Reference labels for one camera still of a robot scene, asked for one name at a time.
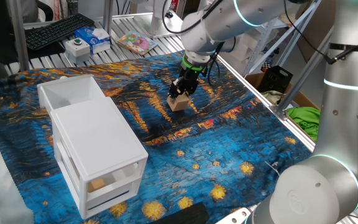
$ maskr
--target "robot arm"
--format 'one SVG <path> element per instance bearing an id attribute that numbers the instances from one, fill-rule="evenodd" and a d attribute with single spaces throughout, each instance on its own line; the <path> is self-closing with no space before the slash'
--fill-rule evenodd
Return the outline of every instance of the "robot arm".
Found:
<path id="1" fill-rule="evenodd" d="M 308 0 L 286 0 L 287 7 Z M 208 66 L 219 52 L 230 52 L 243 34 L 284 13 L 282 0 L 215 0 L 183 21 L 181 41 L 186 49 L 179 77 L 172 82 L 169 95 L 191 95 L 198 86 L 198 75 L 206 76 Z"/>
<path id="2" fill-rule="evenodd" d="M 301 2 L 287 1 L 287 6 Z M 200 22 L 181 35 L 186 54 L 171 96 L 188 92 L 182 86 L 189 82 L 197 84 L 209 55 L 218 47 L 230 49 L 224 41 L 283 12 L 283 0 L 216 0 L 190 14 L 182 30 Z M 274 193 L 247 216 L 246 224 L 333 224 L 358 208 L 358 1 L 338 0 L 329 53 L 347 49 L 352 52 L 327 66 L 313 155 L 281 174 Z"/>

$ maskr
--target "tissue box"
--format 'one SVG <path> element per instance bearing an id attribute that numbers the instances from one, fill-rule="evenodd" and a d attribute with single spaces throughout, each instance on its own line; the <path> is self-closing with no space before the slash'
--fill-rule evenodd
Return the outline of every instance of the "tissue box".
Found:
<path id="1" fill-rule="evenodd" d="M 97 35 L 94 31 L 94 28 L 84 27 L 74 31 L 74 35 L 75 38 L 81 38 L 91 46 L 92 54 L 110 49 L 109 34 L 103 29 L 96 29 Z"/>

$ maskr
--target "white drawer unit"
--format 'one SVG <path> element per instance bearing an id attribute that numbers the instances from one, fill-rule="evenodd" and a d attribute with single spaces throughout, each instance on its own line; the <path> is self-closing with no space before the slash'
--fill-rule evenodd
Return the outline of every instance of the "white drawer unit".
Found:
<path id="1" fill-rule="evenodd" d="M 92 75 L 38 85 L 55 158 L 83 219 L 135 195 L 148 154 Z"/>

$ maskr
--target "book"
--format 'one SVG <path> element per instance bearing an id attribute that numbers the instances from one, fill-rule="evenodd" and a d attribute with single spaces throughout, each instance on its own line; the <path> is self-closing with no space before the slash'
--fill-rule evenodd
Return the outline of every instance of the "book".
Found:
<path id="1" fill-rule="evenodd" d="M 143 56 L 151 51 L 158 43 L 135 31 L 130 31 L 117 41 L 121 46 Z"/>

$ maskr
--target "green cloth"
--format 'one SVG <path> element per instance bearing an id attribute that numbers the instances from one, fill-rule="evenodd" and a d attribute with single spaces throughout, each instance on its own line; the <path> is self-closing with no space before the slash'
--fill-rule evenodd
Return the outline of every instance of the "green cloth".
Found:
<path id="1" fill-rule="evenodd" d="M 309 106 L 290 108 L 287 115 L 294 120 L 314 141 L 317 141 L 320 110 Z"/>

